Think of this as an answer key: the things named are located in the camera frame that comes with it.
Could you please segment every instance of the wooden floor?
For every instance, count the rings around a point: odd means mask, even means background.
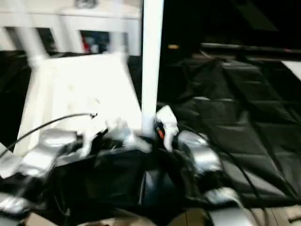
[[[266,209],[269,217],[268,224],[265,224],[264,214],[261,209],[252,209],[257,220],[254,219],[250,210],[246,210],[247,216],[254,226],[301,226],[301,220],[289,223],[288,219],[301,216],[301,206],[285,208]],[[201,209],[191,209],[176,217],[168,226],[205,226],[206,214]],[[80,226],[155,226],[145,218],[111,218],[94,223],[86,223]]]
[[[301,206],[291,206],[285,208],[266,209],[268,214],[268,224],[265,224],[264,214],[261,209],[252,209],[257,220],[254,219],[250,210],[246,210],[247,215],[252,220],[254,226],[301,226],[301,220],[289,223],[288,219],[301,217]],[[205,214],[202,210],[193,209],[175,218],[169,226],[205,226]]]

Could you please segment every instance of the white post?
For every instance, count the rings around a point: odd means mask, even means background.
[[[14,19],[20,26],[17,33],[26,51],[28,62],[31,67],[36,67],[48,55],[27,14],[25,2],[23,0],[6,0],[6,2],[13,10]]]
[[[154,136],[164,0],[144,0],[142,132]]]

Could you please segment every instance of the black fabric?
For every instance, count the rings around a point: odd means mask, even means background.
[[[17,136],[30,68],[20,53],[0,57],[0,78],[10,77],[0,92],[0,141],[7,145]],[[141,61],[130,57],[128,66],[141,100]],[[280,62],[187,59],[161,67],[158,109],[169,104],[181,129],[209,137],[247,205],[258,200],[225,153],[238,160],[265,205],[294,204],[301,201],[300,87]]]

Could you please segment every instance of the black cable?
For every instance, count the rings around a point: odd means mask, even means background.
[[[97,114],[93,114],[93,113],[77,113],[77,114],[70,114],[70,115],[66,115],[66,116],[63,116],[63,117],[60,117],[60,118],[57,118],[57,119],[54,119],[54,120],[51,120],[41,126],[38,126],[37,128],[35,129],[32,129],[31,131],[25,133],[23,136],[21,136],[18,140],[14,141],[13,143],[11,143],[7,149],[5,149],[1,154],[0,154],[0,159],[5,155],[6,152],[10,151],[10,149],[15,145],[17,144],[18,142],[20,142],[21,140],[23,140],[25,137],[27,137],[28,135],[30,135],[31,133],[34,133],[36,132],[37,130],[43,128],[43,127],[46,127],[54,122],[57,122],[57,121],[60,121],[60,120],[63,120],[63,119],[67,119],[67,118],[72,118],[72,117],[79,117],[79,116],[90,116],[91,118],[94,118],[97,116]]]

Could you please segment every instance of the black plastic sheet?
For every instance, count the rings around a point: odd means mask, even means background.
[[[0,85],[5,84],[0,141],[7,145],[17,136],[30,68],[19,53],[1,52],[0,57]],[[128,66],[141,100],[141,61],[130,57]],[[247,206],[260,203],[229,153],[266,206],[294,204],[301,200],[300,88],[301,82],[280,62],[187,59],[161,67],[158,109],[170,105],[180,129],[209,137]]]

